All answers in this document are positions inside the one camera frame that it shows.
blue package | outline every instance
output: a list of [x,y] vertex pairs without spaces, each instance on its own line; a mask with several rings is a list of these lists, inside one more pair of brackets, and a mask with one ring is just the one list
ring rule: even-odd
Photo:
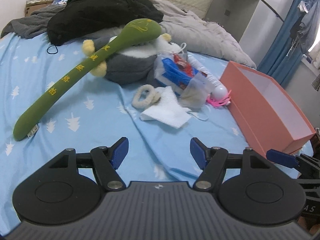
[[65,4],[67,4],[67,1],[68,1],[68,0],[54,0],[52,4],[55,4],[55,5],[65,5]]
[[[162,76],[184,90],[189,84],[192,77],[188,76],[185,72],[180,70],[178,65],[169,58],[162,59],[162,63],[165,70],[165,73],[162,74]],[[198,72],[199,71],[197,69],[192,67],[193,75],[196,75]]]

plastic bag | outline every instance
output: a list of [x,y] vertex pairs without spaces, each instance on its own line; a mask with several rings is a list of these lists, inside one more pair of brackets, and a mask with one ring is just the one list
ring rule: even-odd
[[210,94],[211,83],[196,68],[183,62],[182,57],[177,58],[177,55],[168,52],[158,55],[155,61],[155,79],[163,86],[171,86],[180,95],[181,106],[201,108]]

red package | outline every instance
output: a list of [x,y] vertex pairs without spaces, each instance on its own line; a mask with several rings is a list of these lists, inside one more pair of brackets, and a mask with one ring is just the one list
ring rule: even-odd
[[184,59],[182,59],[177,54],[173,54],[174,62],[177,64],[180,71],[186,73],[189,77],[194,77],[195,73],[193,71],[193,67]]

black gripper pad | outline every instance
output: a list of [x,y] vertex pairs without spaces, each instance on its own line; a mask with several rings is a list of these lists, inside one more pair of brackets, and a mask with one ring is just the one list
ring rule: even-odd
[[295,222],[275,227],[257,227],[242,223],[226,214],[211,194],[196,192],[186,182],[132,182],[124,191],[107,193],[96,210],[76,222],[46,227],[24,221],[5,238],[309,240],[311,235]]

white tissue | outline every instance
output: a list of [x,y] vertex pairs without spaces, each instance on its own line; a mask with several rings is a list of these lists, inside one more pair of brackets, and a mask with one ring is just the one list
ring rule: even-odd
[[190,110],[179,105],[176,95],[170,86],[156,88],[156,91],[161,93],[161,99],[140,114],[142,121],[158,120],[178,129],[191,118],[186,113],[186,111]]

